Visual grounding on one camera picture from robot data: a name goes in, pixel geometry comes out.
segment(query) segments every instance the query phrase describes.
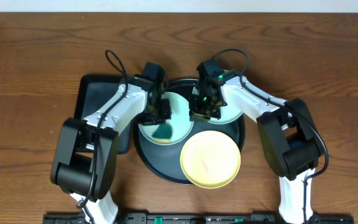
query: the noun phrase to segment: black motor joint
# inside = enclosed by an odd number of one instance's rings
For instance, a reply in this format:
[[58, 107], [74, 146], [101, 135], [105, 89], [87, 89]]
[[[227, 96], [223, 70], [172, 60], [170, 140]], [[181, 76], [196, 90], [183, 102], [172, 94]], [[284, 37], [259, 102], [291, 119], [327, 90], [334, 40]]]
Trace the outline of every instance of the black motor joint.
[[169, 99], [161, 99], [163, 94], [162, 82], [165, 70], [156, 63], [147, 62], [142, 74], [137, 81], [143, 82], [147, 95], [147, 107], [139, 118], [138, 122], [142, 125], [163, 124], [167, 119], [171, 119], [171, 107]]
[[[316, 129], [304, 101], [294, 99], [285, 106], [302, 115]], [[266, 161], [278, 176], [295, 180], [298, 174], [317, 167], [318, 158], [323, 155], [322, 145], [303, 120], [290, 118], [286, 111], [277, 109], [258, 117], [257, 125]], [[283, 125], [296, 131], [286, 136]]]
[[227, 105], [221, 86], [236, 75], [232, 71], [225, 72], [213, 58], [201, 62], [197, 72], [200, 79], [196, 86], [197, 93], [193, 92], [190, 98], [190, 118], [202, 121], [220, 119], [220, 108]]

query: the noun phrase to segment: black base bracket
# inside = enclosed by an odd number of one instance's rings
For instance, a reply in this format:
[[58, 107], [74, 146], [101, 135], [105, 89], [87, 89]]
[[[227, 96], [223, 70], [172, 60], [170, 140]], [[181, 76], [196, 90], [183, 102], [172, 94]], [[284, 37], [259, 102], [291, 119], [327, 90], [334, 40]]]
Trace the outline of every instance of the black base bracket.
[[[43, 224], [72, 223], [84, 224], [85, 215], [44, 215]], [[286, 224], [279, 214], [251, 215], [146, 215], [127, 213], [117, 218], [114, 224]], [[352, 216], [313, 215], [308, 224], [354, 224]]]

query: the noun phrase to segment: yellow plate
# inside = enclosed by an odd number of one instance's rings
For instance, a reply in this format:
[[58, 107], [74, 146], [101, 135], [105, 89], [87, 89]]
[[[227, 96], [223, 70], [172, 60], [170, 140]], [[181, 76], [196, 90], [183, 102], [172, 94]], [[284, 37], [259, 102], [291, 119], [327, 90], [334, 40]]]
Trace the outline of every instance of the yellow plate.
[[241, 165], [237, 144], [218, 131], [195, 134], [183, 146], [180, 166], [193, 184], [215, 189], [230, 183]]

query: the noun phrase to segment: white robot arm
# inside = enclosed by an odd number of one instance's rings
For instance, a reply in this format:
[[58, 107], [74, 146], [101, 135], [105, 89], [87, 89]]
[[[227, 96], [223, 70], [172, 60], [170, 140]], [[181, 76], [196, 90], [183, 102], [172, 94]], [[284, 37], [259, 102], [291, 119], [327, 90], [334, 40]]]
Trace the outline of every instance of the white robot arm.
[[[267, 103], [258, 95], [270, 98], [276, 104], [289, 106], [310, 118], [306, 105], [299, 100], [288, 103], [286, 100], [273, 97], [233, 71], [217, 75], [214, 73], [215, 78], [211, 76], [206, 78], [209, 74], [206, 72], [208, 69], [204, 69], [205, 66], [198, 68], [201, 91], [190, 100], [191, 117], [208, 120], [215, 116], [215, 112], [219, 111], [221, 106], [234, 105], [254, 120], [259, 127], [266, 160], [280, 179], [279, 212], [287, 223], [303, 223], [303, 180], [305, 176], [314, 173], [321, 152], [308, 130], [302, 129], [301, 121], [293, 119], [292, 114], [281, 111], [278, 106]], [[240, 78], [252, 92], [242, 87]], [[107, 113], [100, 127], [101, 143], [98, 150], [101, 153], [98, 155], [98, 169], [96, 170], [98, 182], [96, 182], [93, 196], [84, 208], [88, 221], [92, 219], [96, 224], [111, 224], [116, 219], [118, 208], [111, 198], [109, 188], [114, 178], [116, 148], [118, 136], [122, 130], [138, 114], [145, 113], [145, 111], [149, 115], [143, 120], [145, 124], [158, 124], [169, 119], [170, 110], [167, 109], [169, 102], [160, 101], [162, 79], [159, 77], [154, 80], [155, 82], [150, 82], [143, 78], [133, 78], [128, 84], [126, 96]], [[92, 131], [97, 127], [101, 113], [116, 102], [124, 90], [125, 85], [120, 85], [118, 92], [97, 112], [87, 116], [84, 121], [68, 119], [62, 127], [52, 166], [51, 181], [59, 185], [64, 192], [71, 194], [77, 202], [84, 200], [84, 195], [89, 190], [92, 171], [90, 167], [93, 160], [76, 155], [76, 148], [93, 150]], [[207, 98], [207, 103], [200, 102], [200, 98]], [[302, 133], [286, 138], [283, 130], [293, 127], [303, 130]], [[313, 214], [310, 207], [310, 179], [308, 183], [307, 219]]]
[[[286, 100], [276, 98], [267, 94], [261, 89], [257, 88], [246, 77], [242, 77], [242, 81], [252, 89], [253, 92], [270, 98], [272, 101], [281, 104], [287, 102]], [[271, 113], [279, 109], [279, 107], [271, 105], [247, 91], [241, 86], [240, 77], [236, 76], [228, 81], [221, 87], [223, 98], [228, 105], [239, 108], [249, 118], [257, 122], [257, 118], [264, 113]], [[287, 124], [282, 126], [282, 130], [287, 129]], [[308, 169], [296, 176], [294, 180], [288, 180], [286, 177], [279, 177], [280, 179], [280, 192], [281, 203], [278, 208], [282, 218], [287, 223], [303, 223], [303, 180], [305, 176], [313, 174], [315, 169]], [[306, 218], [309, 219], [313, 215], [310, 206], [310, 193], [311, 193], [311, 179], [308, 180], [307, 186], [307, 199], [306, 199]]]

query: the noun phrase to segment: black tray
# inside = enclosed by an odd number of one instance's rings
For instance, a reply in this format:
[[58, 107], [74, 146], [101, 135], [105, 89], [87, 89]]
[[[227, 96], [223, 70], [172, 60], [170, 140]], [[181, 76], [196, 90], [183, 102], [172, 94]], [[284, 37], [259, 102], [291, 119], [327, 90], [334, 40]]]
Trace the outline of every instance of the black tray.
[[[168, 91], [178, 93], [189, 100], [197, 79], [177, 80], [170, 83]], [[229, 124], [211, 124], [208, 122], [195, 121], [190, 134], [176, 144], [161, 146], [146, 139], [139, 131], [137, 122], [134, 122], [134, 142], [137, 153], [144, 164], [159, 177], [178, 184], [192, 184], [184, 175], [180, 167], [180, 152], [186, 141], [193, 135], [207, 130], [220, 131], [227, 134], [238, 145], [240, 151], [244, 145], [246, 127], [244, 118], [241, 116]]]
[[[78, 90], [74, 118], [83, 119], [100, 109], [114, 94], [121, 81], [121, 75], [84, 75]], [[132, 125], [128, 124], [119, 135], [118, 154], [128, 151]]]

